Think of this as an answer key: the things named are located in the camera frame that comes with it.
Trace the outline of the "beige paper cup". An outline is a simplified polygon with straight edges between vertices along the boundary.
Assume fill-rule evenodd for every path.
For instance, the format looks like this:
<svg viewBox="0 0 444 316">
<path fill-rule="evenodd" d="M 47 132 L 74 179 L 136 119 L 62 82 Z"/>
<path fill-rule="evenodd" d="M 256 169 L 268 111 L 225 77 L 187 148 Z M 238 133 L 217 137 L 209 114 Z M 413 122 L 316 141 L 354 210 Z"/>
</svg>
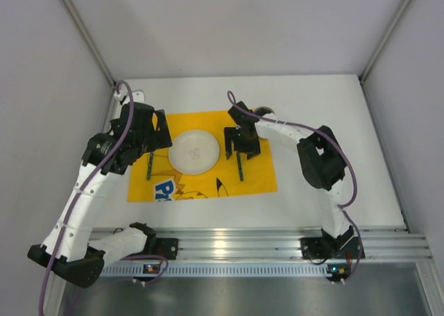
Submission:
<svg viewBox="0 0 444 316">
<path fill-rule="evenodd" d="M 266 107 L 266 106 L 261 106 L 258 107 L 256 109 L 254 109 L 253 111 L 257 116 L 260 117 L 264 117 L 265 115 L 269 115 L 269 114 L 274 114 L 273 109 Z"/>
</svg>

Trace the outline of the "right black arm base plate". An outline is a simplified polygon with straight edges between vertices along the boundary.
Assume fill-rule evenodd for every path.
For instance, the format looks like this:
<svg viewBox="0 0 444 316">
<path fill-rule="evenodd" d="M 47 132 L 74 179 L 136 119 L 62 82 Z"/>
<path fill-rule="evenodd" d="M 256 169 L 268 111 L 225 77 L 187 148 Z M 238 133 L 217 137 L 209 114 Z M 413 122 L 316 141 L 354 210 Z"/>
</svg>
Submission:
<svg viewBox="0 0 444 316">
<path fill-rule="evenodd" d="M 341 249 L 328 246 L 323 238 L 302 238 L 300 248 L 302 258 L 315 263 L 322 260 L 345 260 L 347 257 L 356 260 L 358 255 L 361 255 L 361 258 L 366 257 L 364 248 L 359 245 L 358 237 L 351 238 Z"/>
</svg>

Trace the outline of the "right aluminium corner post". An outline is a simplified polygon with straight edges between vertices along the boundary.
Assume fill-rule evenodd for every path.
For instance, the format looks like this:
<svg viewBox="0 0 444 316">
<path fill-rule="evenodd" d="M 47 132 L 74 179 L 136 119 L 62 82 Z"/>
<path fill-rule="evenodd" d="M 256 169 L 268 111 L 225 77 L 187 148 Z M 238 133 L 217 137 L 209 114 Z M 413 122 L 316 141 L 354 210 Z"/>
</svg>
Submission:
<svg viewBox="0 0 444 316">
<path fill-rule="evenodd" d="M 409 8 L 414 1 L 415 0 L 401 0 L 401 2 L 397 5 L 393 16 L 390 18 L 388 25 L 384 29 L 376 47 L 371 53 L 363 72 L 358 76 L 359 84 L 361 86 L 364 86 L 366 80 L 370 76 L 379 59 L 382 57 L 385 49 L 389 45 L 393 35 L 397 31 L 398 27 L 401 25 L 403 19 L 407 16 Z"/>
</svg>

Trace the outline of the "aluminium corner post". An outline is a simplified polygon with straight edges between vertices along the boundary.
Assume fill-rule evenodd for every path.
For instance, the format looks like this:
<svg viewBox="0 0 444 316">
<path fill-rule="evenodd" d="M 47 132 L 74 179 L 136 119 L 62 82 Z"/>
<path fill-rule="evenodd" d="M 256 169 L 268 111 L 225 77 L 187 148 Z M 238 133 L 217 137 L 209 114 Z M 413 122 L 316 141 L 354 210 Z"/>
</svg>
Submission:
<svg viewBox="0 0 444 316">
<path fill-rule="evenodd" d="M 407 16 L 409 8 L 414 1 L 415 0 L 401 0 L 401 2 L 397 5 L 393 16 L 390 18 L 388 25 L 384 29 L 376 47 L 371 53 L 363 72 L 358 76 L 359 84 L 361 86 L 364 86 L 366 80 L 370 76 L 379 59 L 382 57 L 385 49 L 389 45 L 393 35 L 397 31 L 398 27 L 401 25 L 403 19 Z"/>
<path fill-rule="evenodd" d="M 90 35 L 82 17 L 80 16 L 80 13 L 78 12 L 76 6 L 74 5 L 72 0 L 60 0 L 63 8 L 66 10 L 69 18 L 73 22 L 74 26 L 76 27 L 76 30 L 81 38 L 81 40 L 84 42 L 87 50 L 90 52 L 92 58 L 94 59 L 95 63 L 101 70 L 101 73 L 104 75 L 106 81 L 110 86 L 113 86 L 115 84 L 115 79 L 113 75 L 111 74 L 110 70 L 108 69 L 108 66 L 106 65 L 103 56 L 101 55 L 97 45 L 95 44 L 92 36 Z"/>
</svg>

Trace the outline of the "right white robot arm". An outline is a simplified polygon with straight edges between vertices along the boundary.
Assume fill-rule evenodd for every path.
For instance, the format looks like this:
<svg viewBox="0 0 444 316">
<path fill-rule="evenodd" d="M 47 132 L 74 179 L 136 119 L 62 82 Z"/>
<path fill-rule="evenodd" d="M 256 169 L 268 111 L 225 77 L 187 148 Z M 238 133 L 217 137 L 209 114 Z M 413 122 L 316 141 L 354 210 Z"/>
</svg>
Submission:
<svg viewBox="0 0 444 316">
<path fill-rule="evenodd" d="M 250 110 L 242 101 L 233 104 L 228 114 L 235 125 L 223 129 L 225 157 L 236 155 L 240 180 L 244 179 L 241 154 L 248 160 L 259 156 L 261 139 L 295 151 L 306 182 L 326 197 L 319 206 L 323 235 L 333 240 L 350 239 L 353 228 L 342 212 L 348 164 L 331 128 L 293 126 L 279 121 L 270 108 Z"/>
</svg>

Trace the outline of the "fork with green handle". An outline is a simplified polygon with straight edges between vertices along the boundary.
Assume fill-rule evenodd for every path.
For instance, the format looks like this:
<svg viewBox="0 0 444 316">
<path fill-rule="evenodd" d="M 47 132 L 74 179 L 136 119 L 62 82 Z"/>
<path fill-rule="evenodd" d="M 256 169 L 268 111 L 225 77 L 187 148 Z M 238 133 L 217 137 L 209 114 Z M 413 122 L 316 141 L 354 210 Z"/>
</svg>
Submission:
<svg viewBox="0 0 444 316">
<path fill-rule="evenodd" d="M 146 173 L 146 180 L 147 181 L 149 181 L 151 179 L 152 168 L 153 168 L 153 158 L 154 158 L 154 153 L 150 152 L 147 157 L 147 173 Z"/>
</svg>

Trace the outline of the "spoon with green handle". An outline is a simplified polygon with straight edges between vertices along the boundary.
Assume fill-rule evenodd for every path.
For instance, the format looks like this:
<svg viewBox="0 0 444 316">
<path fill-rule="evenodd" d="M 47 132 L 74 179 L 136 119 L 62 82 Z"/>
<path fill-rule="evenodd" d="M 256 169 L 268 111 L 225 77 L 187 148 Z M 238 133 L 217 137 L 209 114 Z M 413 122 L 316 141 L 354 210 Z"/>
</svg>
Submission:
<svg viewBox="0 0 444 316">
<path fill-rule="evenodd" d="M 241 182 L 243 182 L 244 181 L 244 173 L 243 173 L 242 162 L 241 162 L 241 153 L 239 153 L 238 151 L 236 152 L 236 159 L 237 159 L 237 168 L 238 168 L 238 173 L 239 173 L 239 180 Z"/>
</svg>

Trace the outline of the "cream round plate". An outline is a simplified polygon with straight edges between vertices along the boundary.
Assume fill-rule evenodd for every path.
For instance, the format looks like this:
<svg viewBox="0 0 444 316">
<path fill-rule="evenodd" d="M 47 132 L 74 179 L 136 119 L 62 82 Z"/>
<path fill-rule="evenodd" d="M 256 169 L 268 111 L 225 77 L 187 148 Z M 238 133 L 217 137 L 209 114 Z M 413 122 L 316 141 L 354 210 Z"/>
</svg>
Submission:
<svg viewBox="0 0 444 316">
<path fill-rule="evenodd" d="M 186 175 L 208 172 L 219 159 L 219 144 L 207 131 L 190 130 L 182 132 L 168 150 L 171 166 Z"/>
</svg>

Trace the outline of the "left aluminium corner post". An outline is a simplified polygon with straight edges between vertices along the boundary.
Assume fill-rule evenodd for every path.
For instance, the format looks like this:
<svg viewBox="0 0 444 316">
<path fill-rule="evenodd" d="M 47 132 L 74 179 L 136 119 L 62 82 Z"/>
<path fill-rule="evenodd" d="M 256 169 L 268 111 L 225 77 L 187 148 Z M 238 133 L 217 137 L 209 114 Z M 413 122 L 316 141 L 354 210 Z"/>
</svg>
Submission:
<svg viewBox="0 0 444 316">
<path fill-rule="evenodd" d="M 60 0 L 63 8 L 66 10 L 69 18 L 73 22 L 74 26 L 76 27 L 76 30 L 81 38 L 81 40 L 84 42 L 87 50 L 90 52 L 92 58 L 94 59 L 95 63 L 101 70 L 101 73 L 104 75 L 106 81 L 110 86 L 113 86 L 115 84 L 115 79 L 113 75 L 111 74 L 110 70 L 108 69 L 108 66 L 106 65 L 103 56 L 101 55 L 97 45 L 95 44 L 92 36 L 90 35 L 82 17 L 80 16 L 80 13 L 78 12 L 76 6 L 74 5 L 72 0 Z"/>
</svg>

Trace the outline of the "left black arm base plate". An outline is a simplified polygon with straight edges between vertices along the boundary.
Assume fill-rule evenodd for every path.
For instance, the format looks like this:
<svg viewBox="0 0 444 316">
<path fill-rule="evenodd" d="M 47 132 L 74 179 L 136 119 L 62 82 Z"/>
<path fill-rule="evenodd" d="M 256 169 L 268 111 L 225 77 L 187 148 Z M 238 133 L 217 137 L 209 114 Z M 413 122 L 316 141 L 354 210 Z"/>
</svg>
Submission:
<svg viewBox="0 0 444 316">
<path fill-rule="evenodd" d="M 178 254 L 179 239 L 177 238 L 151 238 L 147 240 L 141 256 L 162 256 L 167 260 L 175 260 Z"/>
</svg>

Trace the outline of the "aluminium front rail frame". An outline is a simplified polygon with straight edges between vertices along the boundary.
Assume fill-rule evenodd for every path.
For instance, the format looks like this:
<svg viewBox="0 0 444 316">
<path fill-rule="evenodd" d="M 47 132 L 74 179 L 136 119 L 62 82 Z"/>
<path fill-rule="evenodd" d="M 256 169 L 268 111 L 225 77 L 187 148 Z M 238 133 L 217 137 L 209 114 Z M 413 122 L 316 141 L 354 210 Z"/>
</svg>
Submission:
<svg viewBox="0 0 444 316">
<path fill-rule="evenodd" d="M 158 229 L 159 238 L 178 239 L 176 260 L 290 262 L 302 259 L 303 238 L 319 231 L 303 229 Z M 366 262 L 409 262 L 432 259 L 426 237 L 406 230 L 362 229 Z"/>
</svg>

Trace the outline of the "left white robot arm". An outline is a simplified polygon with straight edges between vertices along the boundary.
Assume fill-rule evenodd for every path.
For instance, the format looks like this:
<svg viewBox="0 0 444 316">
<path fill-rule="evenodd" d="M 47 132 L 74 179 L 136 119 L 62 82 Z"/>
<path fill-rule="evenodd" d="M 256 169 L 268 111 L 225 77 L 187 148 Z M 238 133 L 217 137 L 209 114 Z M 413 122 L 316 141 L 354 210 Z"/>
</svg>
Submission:
<svg viewBox="0 0 444 316">
<path fill-rule="evenodd" d="M 88 288 L 104 268 L 128 256 L 155 256 L 157 234 L 135 222 L 119 233 L 92 241 L 90 235 L 109 193 L 129 166 L 145 153 L 172 145 L 163 110 L 126 103 L 110 130 L 89 139 L 76 184 L 52 232 L 30 247 L 28 258 L 80 288 Z"/>
</svg>

